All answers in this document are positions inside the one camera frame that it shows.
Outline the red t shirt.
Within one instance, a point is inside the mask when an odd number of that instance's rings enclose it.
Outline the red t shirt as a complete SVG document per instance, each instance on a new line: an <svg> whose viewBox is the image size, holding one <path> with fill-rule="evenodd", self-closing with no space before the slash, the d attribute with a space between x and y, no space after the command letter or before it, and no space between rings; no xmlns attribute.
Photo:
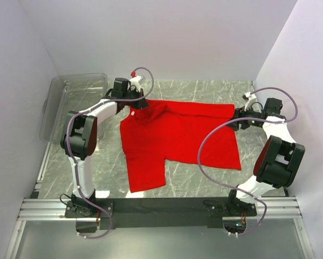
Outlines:
<svg viewBox="0 0 323 259"><path fill-rule="evenodd" d="M196 164L204 138L235 111L233 104L149 100L148 105L131 109L120 123L132 193L164 186L166 160Z"/></svg>

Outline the clear plastic bin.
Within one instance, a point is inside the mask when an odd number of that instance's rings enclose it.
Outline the clear plastic bin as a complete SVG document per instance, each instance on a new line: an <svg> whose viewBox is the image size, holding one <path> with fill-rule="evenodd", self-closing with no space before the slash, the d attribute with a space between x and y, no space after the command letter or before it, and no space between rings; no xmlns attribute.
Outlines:
<svg viewBox="0 0 323 259"><path fill-rule="evenodd" d="M107 84L107 76L104 73L72 74L53 78L43 105L40 139L60 144L68 112L86 110L98 103L107 91Z"/></svg>

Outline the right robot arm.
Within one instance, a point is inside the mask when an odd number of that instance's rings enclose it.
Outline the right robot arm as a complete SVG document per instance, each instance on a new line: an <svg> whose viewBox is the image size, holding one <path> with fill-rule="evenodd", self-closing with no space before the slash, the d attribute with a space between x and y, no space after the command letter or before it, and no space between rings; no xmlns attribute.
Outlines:
<svg viewBox="0 0 323 259"><path fill-rule="evenodd" d="M225 209L231 215L252 209L255 197L290 186L305 154L305 147L291 137L286 118L280 114L283 107L281 100L268 98L258 112L252 108L257 102L255 95L243 98L246 100L245 106L236 108L232 118L249 120L235 121L229 127L234 131L245 130L250 126L262 128L267 142L256 160L253 175L237 186L239 190L233 189L229 193Z"/></svg>

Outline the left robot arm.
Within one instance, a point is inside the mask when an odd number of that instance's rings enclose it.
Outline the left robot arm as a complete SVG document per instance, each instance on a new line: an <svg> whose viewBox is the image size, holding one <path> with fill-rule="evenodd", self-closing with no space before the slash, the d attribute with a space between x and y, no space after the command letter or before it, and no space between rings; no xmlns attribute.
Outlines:
<svg viewBox="0 0 323 259"><path fill-rule="evenodd" d="M98 103L79 112L68 112L60 141L73 176L68 210L79 212L84 217L100 210L95 202L91 176L91 158L97 146L98 125L118 114L125 106L138 110L148 107L142 88L144 81L144 76L115 78L113 87Z"/></svg>

